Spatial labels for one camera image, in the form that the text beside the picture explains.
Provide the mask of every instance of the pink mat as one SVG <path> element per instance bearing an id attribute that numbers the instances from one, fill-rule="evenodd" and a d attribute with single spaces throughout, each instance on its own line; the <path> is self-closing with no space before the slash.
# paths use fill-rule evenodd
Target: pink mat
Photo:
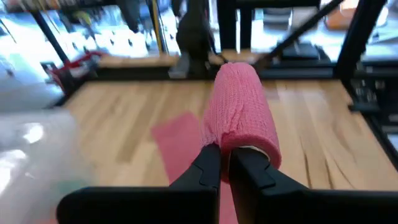
<path id="1" fill-rule="evenodd" d="M 195 115 L 185 113 L 152 129 L 172 183 L 183 174 L 201 150 L 200 125 Z M 237 224 L 229 184 L 221 182 L 220 224 Z"/>

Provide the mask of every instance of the metal pole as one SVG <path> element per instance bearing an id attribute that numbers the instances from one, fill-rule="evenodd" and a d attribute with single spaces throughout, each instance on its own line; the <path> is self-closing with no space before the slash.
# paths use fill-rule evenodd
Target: metal pole
<path id="1" fill-rule="evenodd" d="M 241 8 L 241 50 L 251 48 L 251 21 L 253 9 L 248 7 Z"/>
<path id="2" fill-rule="evenodd" d="M 366 43 L 386 1 L 359 1 L 334 69 L 336 77 L 353 77 L 356 64 L 361 60 L 361 55 L 366 50 Z"/>
<path id="3" fill-rule="evenodd" d="M 32 16 L 36 20 L 37 25 L 39 25 L 40 29 L 43 31 L 46 38 L 51 43 L 52 47 L 54 48 L 54 50 L 60 57 L 61 61 L 64 63 L 69 61 L 68 56 L 62 50 L 61 45 L 58 43 L 57 39 L 55 38 L 54 34 L 52 33 L 49 25 L 47 25 L 41 12 L 40 11 L 32 12 Z"/>
<path id="4" fill-rule="evenodd" d="M 167 53 L 168 49 L 165 44 L 166 40 L 164 39 L 164 34 L 163 34 L 162 27 L 161 27 L 163 24 L 160 24 L 160 21 L 159 21 L 160 12 L 157 7 L 157 1 L 156 0 L 147 0 L 147 5 L 148 5 L 148 9 L 149 9 L 150 18 L 152 19 L 152 25 L 154 26 L 159 52 Z"/>
<path id="5" fill-rule="evenodd" d="M 220 27 L 221 51 L 236 50 L 235 0 L 217 0 L 217 18 Z"/>

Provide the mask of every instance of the pink foam roller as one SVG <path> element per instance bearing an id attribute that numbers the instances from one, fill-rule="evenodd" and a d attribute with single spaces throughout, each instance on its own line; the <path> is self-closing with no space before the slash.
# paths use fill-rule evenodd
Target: pink foam roller
<path id="1" fill-rule="evenodd" d="M 223 155 L 223 179 L 228 179 L 232 149 L 254 146 L 265 152 L 275 168 L 281 155 L 274 120 L 260 79 L 247 63 L 227 63 L 217 73 L 202 121 L 202 144 L 216 143 Z"/>

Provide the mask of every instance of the wooden floor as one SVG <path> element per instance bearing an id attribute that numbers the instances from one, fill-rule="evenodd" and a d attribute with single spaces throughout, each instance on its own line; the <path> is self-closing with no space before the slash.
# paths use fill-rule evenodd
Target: wooden floor
<path id="1" fill-rule="evenodd" d="M 398 190 L 398 173 L 339 81 L 264 82 L 281 171 L 314 189 Z M 202 116 L 210 82 L 87 83 L 65 105 L 99 185 L 167 185 L 153 125 Z"/>

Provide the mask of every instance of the pink wrap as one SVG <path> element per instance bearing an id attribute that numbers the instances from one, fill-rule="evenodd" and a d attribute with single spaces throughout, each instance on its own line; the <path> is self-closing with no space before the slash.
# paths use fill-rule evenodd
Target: pink wrap
<path id="1" fill-rule="evenodd" d="M 281 156 L 274 120 L 260 79 L 247 63 L 227 63 L 217 73 L 202 121 L 202 145 L 215 142 L 223 155 L 223 179 L 228 179 L 232 149 L 255 146 L 275 168 Z"/>

